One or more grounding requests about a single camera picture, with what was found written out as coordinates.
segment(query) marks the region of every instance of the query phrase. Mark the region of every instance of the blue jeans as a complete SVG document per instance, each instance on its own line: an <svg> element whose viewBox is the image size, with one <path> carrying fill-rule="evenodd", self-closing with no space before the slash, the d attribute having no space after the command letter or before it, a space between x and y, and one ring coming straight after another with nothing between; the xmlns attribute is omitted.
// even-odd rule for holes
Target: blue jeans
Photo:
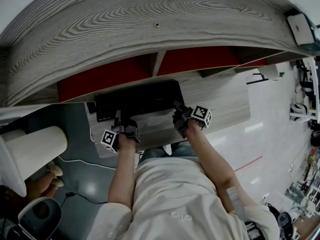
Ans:
<svg viewBox="0 0 320 240"><path fill-rule="evenodd" d="M181 158L181 157L197 157L194 149L188 141L181 141L171 144L172 155L168 155L163 146L147 149L144 151L139 163L150 158Z"/></svg>

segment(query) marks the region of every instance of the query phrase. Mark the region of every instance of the black keyboard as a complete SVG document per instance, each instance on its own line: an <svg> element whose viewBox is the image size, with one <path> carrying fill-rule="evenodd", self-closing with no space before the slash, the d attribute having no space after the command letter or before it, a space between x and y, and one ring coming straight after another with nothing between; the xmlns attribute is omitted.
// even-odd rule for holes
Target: black keyboard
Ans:
<svg viewBox="0 0 320 240"><path fill-rule="evenodd" d="M117 110L131 117L173 109L174 101L185 104L179 82L175 80L117 90L96 96L94 100L98 122L114 119Z"/></svg>

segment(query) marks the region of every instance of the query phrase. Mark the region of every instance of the shoe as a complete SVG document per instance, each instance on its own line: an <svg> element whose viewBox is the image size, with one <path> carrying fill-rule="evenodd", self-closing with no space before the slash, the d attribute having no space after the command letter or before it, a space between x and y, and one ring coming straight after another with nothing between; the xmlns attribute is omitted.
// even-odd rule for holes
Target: shoe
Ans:
<svg viewBox="0 0 320 240"><path fill-rule="evenodd" d="M54 185L57 189L65 185L62 179L59 178L53 179L50 184Z"/></svg>
<svg viewBox="0 0 320 240"><path fill-rule="evenodd" d="M64 175L64 171L60 166L56 165L54 161L48 162L46 165L47 172L52 172L54 174L54 178L56 179L58 176Z"/></svg>

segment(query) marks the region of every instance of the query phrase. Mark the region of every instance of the shirt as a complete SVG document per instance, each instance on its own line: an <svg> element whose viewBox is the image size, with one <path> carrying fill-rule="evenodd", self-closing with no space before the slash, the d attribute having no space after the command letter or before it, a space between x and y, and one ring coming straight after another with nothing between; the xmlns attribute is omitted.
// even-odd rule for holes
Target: shirt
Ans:
<svg viewBox="0 0 320 240"><path fill-rule="evenodd" d="M245 223L226 212L197 158L146 159L135 183L132 211L104 204L88 240L250 240ZM266 206L244 209L265 239L279 239L277 221Z"/></svg>

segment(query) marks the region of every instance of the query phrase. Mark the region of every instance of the red panel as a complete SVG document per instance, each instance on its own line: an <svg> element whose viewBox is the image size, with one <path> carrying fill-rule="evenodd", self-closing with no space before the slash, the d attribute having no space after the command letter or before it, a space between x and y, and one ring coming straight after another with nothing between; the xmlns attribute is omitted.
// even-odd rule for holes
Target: red panel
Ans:
<svg viewBox="0 0 320 240"><path fill-rule="evenodd" d="M168 50L164 55L158 76L239 64L237 55L228 46Z"/></svg>
<svg viewBox="0 0 320 240"><path fill-rule="evenodd" d="M60 102L90 94L105 88L146 79L149 72L149 55L127 58L101 65L72 75L57 83Z"/></svg>
<svg viewBox="0 0 320 240"><path fill-rule="evenodd" d="M246 68L246 67L261 67L261 66L268 66L267 60L265 58L258 59L256 61L244 64L239 66L239 68Z"/></svg>

